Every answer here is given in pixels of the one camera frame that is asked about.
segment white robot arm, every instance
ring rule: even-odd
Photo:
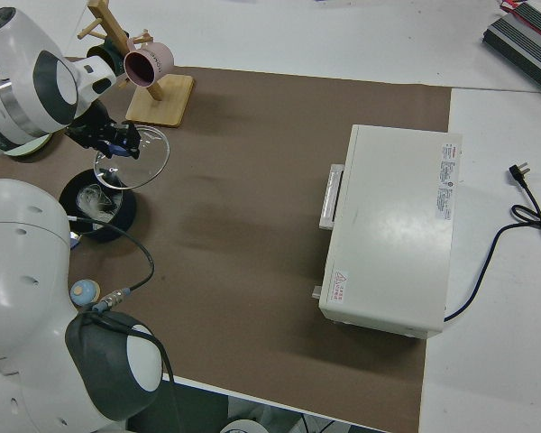
[[[76,118],[78,135],[92,131],[88,111],[100,110],[96,99],[114,83],[101,59],[71,63],[21,11],[0,9],[0,152]],[[131,128],[107,120],[95,125],[102,144],[132,155]],[[161,356],[150,331],[112,311],[77,315],[68,268],[69,222],[58,201],[0,180],[0,433],[90,433],[155,397]]]

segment pink mug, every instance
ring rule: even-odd
[[[163,43],[150,42],[137,49],[129,39],[128,47],[124,71],[137,86],[147,88],[174,70],[172,51]]]

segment white table surface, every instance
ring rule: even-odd
[[[84,1],[12,0],[59,44],[84,55]],[[541,0],[530,1],[541,10]],[[469,294],[496,231],[527,203],[508,166],[528,161],[541,204],[541,94],[481,44],[495,0],[113,0],[131,33],[148,28],[182,66],[454,87],[463,134],[447,308]],[[511,89],[508,91],[471,88]],[[502,236],[472,306],[426,350],[420,431],[541,432],[541,233]]]

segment brown desk surface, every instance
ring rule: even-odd
[[[353,124],[446,131],[449,88],[217,69],[180,69],[196,87],[179,129],[163,129],[165,171],[137,189],[131,233],[156,261],[120,310],[162,340],[175,374],[374,428],[417,431],[425,342],[326,320],[311,299],[328,232],[318,219],[331,163]],[[122,121],[133,87],[103,101]],[[62,134],[0,177],[57,197],[94,154]],[[126,240],[84,242],[69,281],[103,292],[147,272]]]

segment warning triangle symbol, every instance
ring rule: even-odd
[[[340,284],[341,282],[346,281],[346,277],[340,272],[335,274],[335,284]]]

